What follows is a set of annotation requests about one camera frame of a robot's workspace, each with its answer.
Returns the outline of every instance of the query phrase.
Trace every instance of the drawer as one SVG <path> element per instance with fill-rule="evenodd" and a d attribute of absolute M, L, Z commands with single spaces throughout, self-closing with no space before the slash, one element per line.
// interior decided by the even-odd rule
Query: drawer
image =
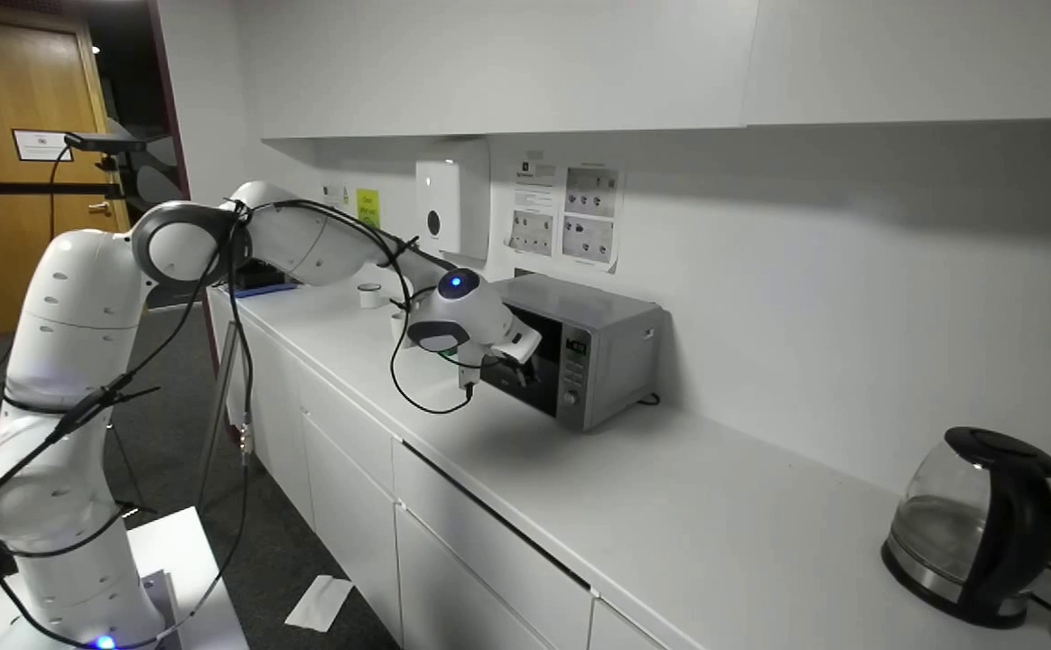
<path fill-rule="evenodd" d="M 545 650 L 408 509 L 397 509 L 405 650 Z"/>
<path fill-rule="evenodd" d="M 296 365 L 300 408 L 390 495 L 394 433 L 318 368 Z"/>
<path fill-rule="evenodd" d="M 592 650 L 661 650 L 650 636 L 643 636 L 632 621 L 596 599 L 592 610 Z"/>
<path fill-rule="evenodd" d="M 405 444 L 397 498 L 549 646 L 589 646 L 589 585 Z"/>
<path fill-rule="evenodd" d="M 336 441 L 307 415 L 307 469 L 314 502 L 314 534 L 401 639 L 401 596 L 394 560 L 394 498 L 376 488 Z"/>

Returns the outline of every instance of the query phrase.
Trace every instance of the kettle lid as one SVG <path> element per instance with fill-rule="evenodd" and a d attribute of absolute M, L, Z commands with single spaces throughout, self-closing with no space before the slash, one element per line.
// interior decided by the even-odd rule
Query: kettle lid
<path fill-rule="evenodd" d="M 1018 441 L 1018 437 L 1008 437 L 1008 433 L 997 433 L 997 430 L 979 430 L 979 426 L 953 426 L 946 430 L 946 444 L 968 459 L 968 462 L 979 462 L 979 466 L 1033 466 L 1040 477 L 1051 477 L 1051 455 Z"/>

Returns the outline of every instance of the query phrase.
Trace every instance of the kettle handle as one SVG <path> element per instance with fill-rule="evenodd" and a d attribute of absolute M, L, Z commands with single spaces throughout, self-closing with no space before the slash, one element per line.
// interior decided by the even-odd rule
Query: kettle handle
<path fill-rule="evenodd" d="M 968 574 L 968 607 L 993 607 L 1029 581 L 1051 560 L 1051 484 L 1022 462 L 990 466 L 990 516 L 979 560 Z"/>

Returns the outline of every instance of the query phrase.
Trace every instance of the microwave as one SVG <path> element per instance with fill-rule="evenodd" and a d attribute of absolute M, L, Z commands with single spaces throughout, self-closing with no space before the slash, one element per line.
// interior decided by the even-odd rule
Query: microwave
<path fill-rule="evenodd" d="M 542 332 L 542 343 L 527 365 L 488 361 L 484 383 L 567 430 L 592 430 L 639 401 L 657 401 L 668 311 L 545 274 L 520 274 L 495 289 Z"/>

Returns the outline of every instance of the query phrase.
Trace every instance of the kitchen counter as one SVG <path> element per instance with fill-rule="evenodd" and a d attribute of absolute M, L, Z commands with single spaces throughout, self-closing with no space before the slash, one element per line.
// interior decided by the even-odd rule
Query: kitchen counter
<path fill-rule="evenodd" d="M 972 628 L 888 578 L 899 495 L 672 404 L 571 433 L 477 386 L 433 419 L 390 386 L 386 314 L 350 285 L 242 307 L 665 646 L 1051 650 L 1037 625 Z M 459 401 L 451 365 L 405 350 L 397 368 L 419 401 Z"/>

